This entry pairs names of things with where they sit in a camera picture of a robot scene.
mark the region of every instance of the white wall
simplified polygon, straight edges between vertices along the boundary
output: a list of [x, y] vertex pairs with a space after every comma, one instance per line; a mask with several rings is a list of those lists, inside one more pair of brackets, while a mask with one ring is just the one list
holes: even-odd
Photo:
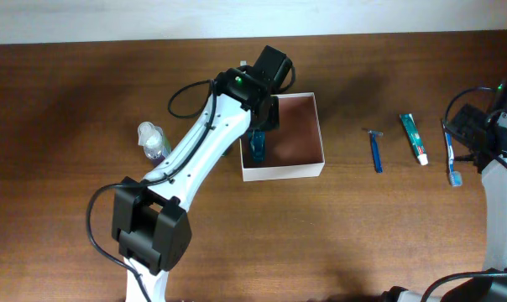
[[507, 29], [507, 0], [0, 0], [0, 44]]

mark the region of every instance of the open cardboard box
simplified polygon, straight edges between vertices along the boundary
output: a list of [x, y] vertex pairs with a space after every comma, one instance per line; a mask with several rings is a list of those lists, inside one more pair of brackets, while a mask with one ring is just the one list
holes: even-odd
[[240, 138], [243, 180], [317, 177], [324, 167], [321, 129], [313, 92], [279, 95], [280, 128], [265, 134], [265, 159], [252, 160], [248, 137]]

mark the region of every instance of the green toothpaste tube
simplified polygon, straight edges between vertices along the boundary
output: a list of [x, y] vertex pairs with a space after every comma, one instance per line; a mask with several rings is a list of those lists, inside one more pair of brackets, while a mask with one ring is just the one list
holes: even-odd
[[425, 153], [425, 147], [423, 147], [423, 142], [421, 141], [420, 134], [418, 134], [418, 129], [414, 124], [414, 118], [412, 118], [412, 114], [400, 114], [401, 121], [403, 122], [403, 126], [405, 126], [406, 134], [412, 143], [412, 148], [414, 149], [414, 153], [418, 158], [418, 161], [421, 165], [426, 165], [429, 163], [427, 160], [427, 154]]

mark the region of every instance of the clear plastic bottle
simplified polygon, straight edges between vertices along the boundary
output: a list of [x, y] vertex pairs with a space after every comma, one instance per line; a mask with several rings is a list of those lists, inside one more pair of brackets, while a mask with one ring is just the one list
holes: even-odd
[[144, 147], [145, 156], [156, 167], [171, 153], [170, 142], [162, 128], [151, 122], [142, 122], [138, 126], [138, 145]]

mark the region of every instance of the wooden table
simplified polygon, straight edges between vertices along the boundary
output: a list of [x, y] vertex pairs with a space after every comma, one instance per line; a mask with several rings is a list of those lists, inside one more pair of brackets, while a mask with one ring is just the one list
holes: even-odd
[[[197, 193], [194, 237], [167, 297], [345, 301], [393, 285], [422, 291], [446, 274], [481, 269], [480, 175], [457, 164], [464, 186], [449, 185], [440, 118], [461, 90], [507, 76], [507, 31], [4, 45], [0, 301], [124, 299], [125, 271], [87, 241], [89, 197], [151, 169], [137, 145], [140, 122], [161, 125], [172, 145], [185, 135], [194, 121], [166, 111], [175, 91], [240, 60], [253, 63], [266, 44], [293, 60], [290, 92], [315, 92], [327, 163], [318, 178], [244, 183], [235, 143]], [[188, 91], [175, 110], [192, 112], [205, 95], [206, 87]], [[427, 166], [412, 153], [404, 112], [414, 113]], [[383, 174], [362, 128], [384, 132]], [[118, 255], [111, 219], [110, 193], [92, 224]]]

